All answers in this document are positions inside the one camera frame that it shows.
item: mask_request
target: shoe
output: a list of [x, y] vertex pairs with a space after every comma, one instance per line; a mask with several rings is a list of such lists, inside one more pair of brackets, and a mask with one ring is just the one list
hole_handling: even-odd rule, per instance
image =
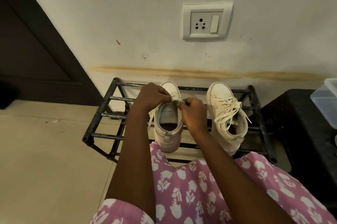
[[207, 90], [206, 98], [208, 112], [212, 118], [211, 135], [232, 156], [244, 140], [249, 118], [241, 108], [242, 103], [238, 102], [231, 89], [224, 83], [213, 83]]
[[160, 146], [162, 152], [171, 153], [179, 148], [181, 132], [183, 131], [183, 116], [178, 109], [177, 103], [181, 101], [178, 86], [171, 81], [162, 83], [162, 86], [171, 96], [174, 102], [161, 103], [157, 108], [150, 111], [150, 121], [154, 119], [154, 140]]

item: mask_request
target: dark brown door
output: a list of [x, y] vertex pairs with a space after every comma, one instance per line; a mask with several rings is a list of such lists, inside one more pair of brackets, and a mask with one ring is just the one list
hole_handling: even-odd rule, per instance
[[36, 0], [0, 0], [0, 80], [16, 86], [22, 100], [102, 100]]

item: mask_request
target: hand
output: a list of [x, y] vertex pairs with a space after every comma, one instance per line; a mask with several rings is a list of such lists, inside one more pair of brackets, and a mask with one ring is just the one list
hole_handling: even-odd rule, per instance
[[190, 134], [195, 137], [198, 133], [208, 133], [207, 129], [207, 107], [201, 100], [186, 98], [185, 103], [180, 103], [178, 108], [183, 113], [183, 121]]
[[133, 108], [137, 106], [149, 113], [163, 102], [172, 102], [171, 95], [161, 86], [149, 83], [142, 87], [133, 103]]

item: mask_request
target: pink clothing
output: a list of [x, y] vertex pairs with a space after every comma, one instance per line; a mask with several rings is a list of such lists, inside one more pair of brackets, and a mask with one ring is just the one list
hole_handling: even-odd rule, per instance
[[[156, 223], [233, 223], [233, 218], [206, 161], [178, 168], [170, 165], [159, 146], [150, 145], [156, 193]], [[316, 198], [288, 173], [255, 152], [235, 160], [296, 223], [337, 224]], [[153, 223], [136, 206], [106, 199], [90, 224]]]

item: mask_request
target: clear plastic box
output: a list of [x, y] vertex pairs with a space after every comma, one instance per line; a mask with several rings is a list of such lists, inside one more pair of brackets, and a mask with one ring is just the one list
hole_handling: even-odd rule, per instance
[[337, 129], [337, 78], [327, 78], [310, 98], [329, 124]]

